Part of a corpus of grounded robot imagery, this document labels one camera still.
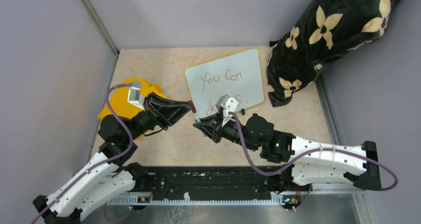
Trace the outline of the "black floral pillow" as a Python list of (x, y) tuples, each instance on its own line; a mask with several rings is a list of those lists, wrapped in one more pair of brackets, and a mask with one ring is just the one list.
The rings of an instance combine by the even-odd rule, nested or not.
[(271, 41), (268, 96), (285, 106), (327, 64), (380, 39), (401, 0), (313, 0), (282, 38)]

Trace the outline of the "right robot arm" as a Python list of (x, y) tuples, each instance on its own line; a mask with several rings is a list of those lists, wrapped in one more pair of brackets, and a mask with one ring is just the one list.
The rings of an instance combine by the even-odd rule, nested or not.
[(365, 141), (358, 146), (341, 146), (314, 142), (291, 133), (277, 131), (273, 123), (253, 114), (245, 125), (234, 116), (213, 115), (193, 124), (214, 143), (222, 139), (239, 144), (245, 151), (260, 151), (260, 158), (272, 163), (285, 163), (278, 171), (257, 172), (264, 176), (281, 174), (280, 185), (285, 190), (314, 183), (348, 183), (362, 190), (382, 188), (378, 166), (377, 145)]

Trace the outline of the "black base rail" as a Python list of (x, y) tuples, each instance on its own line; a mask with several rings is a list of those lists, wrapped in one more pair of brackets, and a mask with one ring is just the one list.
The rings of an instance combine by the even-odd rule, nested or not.
[(109, 206), (281, 206), (294, 209), (309, 196), (310, 184), (293, 182), (291, 169), (264, 176), (249, 166), (149, 166), (148, 177), (108, 202)]

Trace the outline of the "white marker pen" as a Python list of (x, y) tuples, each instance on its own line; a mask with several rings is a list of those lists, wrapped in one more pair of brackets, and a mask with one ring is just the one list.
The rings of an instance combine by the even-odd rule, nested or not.
[(194, 115), (195, 115), (196, 122), (200, 122), (200, 118), (199, 118), (198, 114), (195, 113)]

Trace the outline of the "aluminium corner post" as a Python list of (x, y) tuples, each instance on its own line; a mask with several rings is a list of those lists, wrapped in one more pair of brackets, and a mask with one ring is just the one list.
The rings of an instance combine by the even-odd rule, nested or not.
[(94, 8), (93, 4), (90, 0), (80, 0), (83, 7), (87, 11), (88, 15), (90, 16), (91, 20), (93, 21), (96, 29), (100, 33), (101, 37), (103, 38), (104, 42), (110, 48), (114, 55), (118, 56), (120, 51), (117, 48), (116, 44), (114, 43), (111, 35), (109, 34), (108, 30), (106, 29), (104, 23), (102, 22), (99, 14), (97, 13), (96, 9)]

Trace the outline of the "yellow cloth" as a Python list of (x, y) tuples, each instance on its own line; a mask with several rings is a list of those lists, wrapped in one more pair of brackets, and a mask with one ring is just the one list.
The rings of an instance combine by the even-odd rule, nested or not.
[[(123, 83), (131, 82), (141, 82), (141, 94), (143, 96), (147, 96), (151, 92), (155, 92), (157, 95), (163, 98), (167, 98), (162, 93), (162, 88), (158, 84), (150, 83), (144, 78), (136, 77), (128, 78), (123, 81)], [(127, 97), (129, 94), (128, 87), (118, 88), (111, 93), (112, 95), (109, 99), (109, 103), (117, 115), (123, 116), (123, 120), (126, 118), (131, 119), (142, 111), (142, 109), (135, 107), (127, 102)]]

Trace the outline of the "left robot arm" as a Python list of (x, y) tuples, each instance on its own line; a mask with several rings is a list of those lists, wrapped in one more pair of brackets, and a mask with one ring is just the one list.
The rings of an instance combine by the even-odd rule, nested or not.
[(110, 114), (100, 124), (104, 140), (99, 151), (65, 185), (50, 195), (33, 200), (37, 219), (47, 224), (79, 224), (113, 198), (148, 187), (148, 172), (139, 163), (127, 164), (136, 151), (135, 139), (156, 127), (167, 130), (194, 110), (191, 101), (163, 98), (155, 92), (142, 95), (130, 88), (129, 105), (139, 112), (131, 118), (118, 116), (115, 105), (107, 104)]

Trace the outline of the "yellow framed whiteboard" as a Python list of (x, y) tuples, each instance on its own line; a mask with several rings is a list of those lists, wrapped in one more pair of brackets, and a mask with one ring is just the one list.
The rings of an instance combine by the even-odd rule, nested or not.
[(260, 53), (256, 48), (191, 66), (184, 74), (199, 118), (215, 114), (217, 101), (226, 94), (237, 100), (236, 111), (265, 100)]

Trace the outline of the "brown marker cap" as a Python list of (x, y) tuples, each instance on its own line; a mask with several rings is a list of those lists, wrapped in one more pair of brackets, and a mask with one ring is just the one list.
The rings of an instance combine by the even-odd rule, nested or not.
[(196, 114), (196, 108), (195, 108), (195, 106), (193, 104), (193, 101), (189, 100), (188, 101), (188, 104), (190, 105), (191, 111), (193, 112), (193, 114)]

